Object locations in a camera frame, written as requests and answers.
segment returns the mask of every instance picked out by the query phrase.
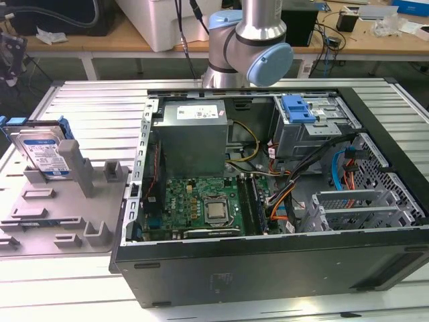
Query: hard drive label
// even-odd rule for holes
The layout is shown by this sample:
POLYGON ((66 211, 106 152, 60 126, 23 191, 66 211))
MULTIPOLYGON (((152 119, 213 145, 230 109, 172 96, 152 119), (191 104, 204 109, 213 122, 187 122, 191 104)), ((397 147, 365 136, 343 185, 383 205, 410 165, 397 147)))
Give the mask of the hard drive label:
POLYGON ((24 140, 28 156, 40 171, 60 176, 68 174, 70 169, 64 158, 58 154, 55 140, 24 140))

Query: ram slot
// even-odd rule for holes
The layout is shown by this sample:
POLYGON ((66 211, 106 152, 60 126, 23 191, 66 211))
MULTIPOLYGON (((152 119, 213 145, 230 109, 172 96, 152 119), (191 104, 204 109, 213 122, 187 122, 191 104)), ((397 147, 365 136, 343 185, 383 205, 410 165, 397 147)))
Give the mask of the ram slot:
POLYGON ((237 190, 239 193, 241 216, 243 218, 245 235, 257 235, 255 222, 252 216, 251 204, 249 203, 250 198, 247 192, 247 185, 245 179, 240 176, 237 176, 237 190))
POLYGON ((261 199, 257 192, 255 178, 247 178, 247 192, 249 194, 249 202, 251 204, 253 221, 256 223, 256 231, 258 235, 267 231, 267 223, 265 221, 265 215, 262 210, 261 199))

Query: blue cable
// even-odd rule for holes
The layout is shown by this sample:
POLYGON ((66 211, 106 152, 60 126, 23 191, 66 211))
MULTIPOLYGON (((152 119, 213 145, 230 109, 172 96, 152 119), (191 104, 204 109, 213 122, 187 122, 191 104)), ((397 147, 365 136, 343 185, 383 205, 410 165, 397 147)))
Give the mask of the blue cable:
POLYGON ((340 179, 338 178, 338 168, 336 166, 338 164, 338 157, 340 156, 340 154, 344 152, 345 150, 337 152, 336 154, 334 154, 334 157, 332 158, 332 179, 334 180, 335 188, 338 191, 342 191, 343 186, 341 185, 340 179))
POLYGON ((328 50, 326 51, 326 57, 324 58, 324 70, 323 70, 323 77, 326 77, 326 74, 328 72, 328 62, 329 62, 329 47, 328 50))

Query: red cable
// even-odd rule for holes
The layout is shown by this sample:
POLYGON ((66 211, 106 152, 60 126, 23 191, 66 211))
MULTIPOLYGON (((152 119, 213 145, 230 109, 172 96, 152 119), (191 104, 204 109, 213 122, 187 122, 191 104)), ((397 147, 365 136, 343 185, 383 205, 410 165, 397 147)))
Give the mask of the red cable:
POLYGON ((155 168, 154 179, 152 180, 152 183, 150 184, 149 190, 147 190, 146 196, 144 197, 143 200, 146 200, 147 197, 149 196, 150 190, 152 190, 152 188, 154 187, 154 184, 156 181, 156 175, 158 174, 158 146, 156 146, 156 149, 155 149, 155 165, 154 165, 154 168, 155 168))

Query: aluminum extrusion table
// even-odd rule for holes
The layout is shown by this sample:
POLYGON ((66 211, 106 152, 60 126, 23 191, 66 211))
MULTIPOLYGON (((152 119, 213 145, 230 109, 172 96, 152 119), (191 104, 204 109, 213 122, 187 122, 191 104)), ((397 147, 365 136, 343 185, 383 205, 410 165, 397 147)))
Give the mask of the aluminum extrusion table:
MULTIPOLYGON (((381 78, 283 80, 278 87, 353 87, 429 180, 429 117, 399 85, 381 78)), ((192 80, 66 82, 52 87, 32 119, 70 121, 82 155, 100 166, 116 158, 133 166, 142 101, 150 89, 198 88, 192 80)), ((26 178, 14 147, 0 160, 0 219, 6 217, 26 178)), ((143 310, 122 275, 108 271, 110 254, 0 262, 0 320, 99 321, 429 321, 429 265, 385 292, 143 310)))

